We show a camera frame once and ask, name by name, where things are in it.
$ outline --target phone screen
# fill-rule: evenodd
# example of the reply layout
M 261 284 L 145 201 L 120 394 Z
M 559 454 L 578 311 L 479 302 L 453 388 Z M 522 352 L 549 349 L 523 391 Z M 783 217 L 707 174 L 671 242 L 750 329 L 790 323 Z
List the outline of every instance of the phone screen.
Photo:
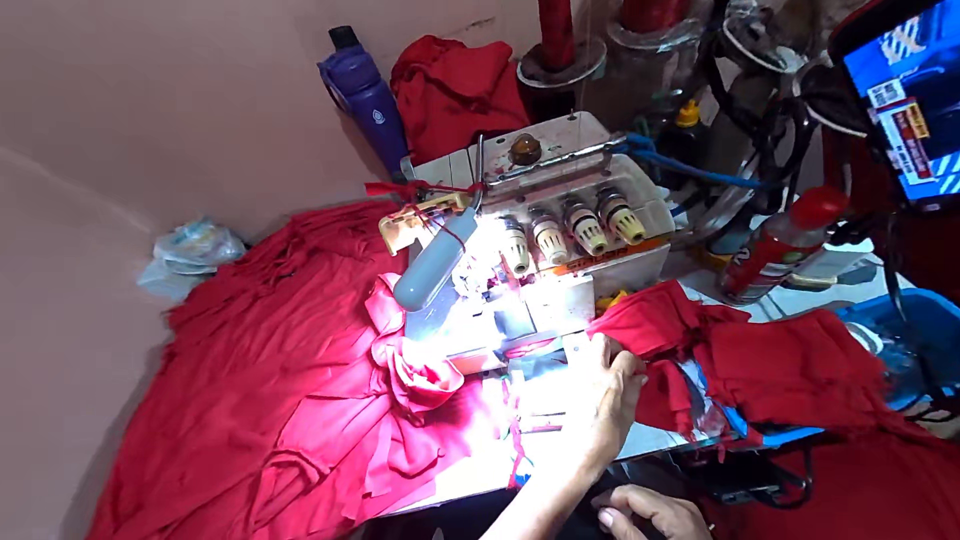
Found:
M 960 0 L 902 21 L 843 62 L 907 199 L 960 193 Z

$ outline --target smartphone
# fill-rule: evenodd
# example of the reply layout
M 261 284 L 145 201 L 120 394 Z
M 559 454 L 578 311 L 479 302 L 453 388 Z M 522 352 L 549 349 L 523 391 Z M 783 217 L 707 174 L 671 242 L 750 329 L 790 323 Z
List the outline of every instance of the smartphone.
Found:
M 837 28 L 829 54 L 899 180 L 900 205 L 960 208 L 960 0 L 875 0 Z

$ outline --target red cloth pile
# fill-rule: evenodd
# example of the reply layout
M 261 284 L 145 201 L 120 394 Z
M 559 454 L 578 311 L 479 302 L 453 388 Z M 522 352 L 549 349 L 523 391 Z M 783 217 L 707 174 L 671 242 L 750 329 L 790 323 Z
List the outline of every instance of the red cloth pile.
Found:
M 812 449 L 813 496 L 800 508 L 704 501 L 717 540 L 946 540 L 960 531 L 960 447 L 882 431 Z M 774 458 L 802 474 L 802 452 Z
M 530 124 L 513 52 L 503 41 L 469 49 L 455 39 L 424 36 L 400 54 L 390 89 L 414 165 L 467 148 L 478 132 Z
M 332 538 L 492 436 L 480 380 L 404 356 L 393 210 L 294 216 L 170 313 L 88 538 Z
M 832 430 L 884 427 L 919 435 L 883 402 L 882 361 L 860 346 L 825 310 L 765 324 L 748 313 L 687 299 L 680 284 L 660 283 L 633 294 L 594 321 L 602 332 L 648 362 L 650 380 L 636 419 L 690 433 L 690 395 L 677 365 L 694 356 L 707 395 L 736 407 L 750 423 Z M 748 440 L 758 442 L 750 431 Z

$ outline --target red thread spool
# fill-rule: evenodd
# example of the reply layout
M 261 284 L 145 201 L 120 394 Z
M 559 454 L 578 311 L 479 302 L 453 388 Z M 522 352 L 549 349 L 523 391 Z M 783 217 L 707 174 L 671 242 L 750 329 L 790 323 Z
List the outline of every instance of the red thread spool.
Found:
M 676 26 L 690 11 L 690 0 L 623 0 L 620 24 L 631 32 L 646 34 Z
M 575 59 L 570 0 L 538 0 L 538 4 L 543 67 L 547 71 L 563 71 Z

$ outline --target hand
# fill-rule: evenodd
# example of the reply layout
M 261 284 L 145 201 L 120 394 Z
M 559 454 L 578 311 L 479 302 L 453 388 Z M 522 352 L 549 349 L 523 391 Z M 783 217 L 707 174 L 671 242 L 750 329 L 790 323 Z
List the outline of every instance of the hand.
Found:
M 631 521 L 634 514 L 650 520 L 667 540 L 710 540 L 697 505 L 666 497 L 638 485 L 621 485 L 590 502 L 600 508 L 597 519 L 616 540 L 646 540 Z
M 564 419 L 564 450 L 594 481 L 616 459 L 636 416 L 640 387 L 647 381 L 645 365 L 602 333 L 590 340 L 590 351 L 570 366 L 577 396 Z

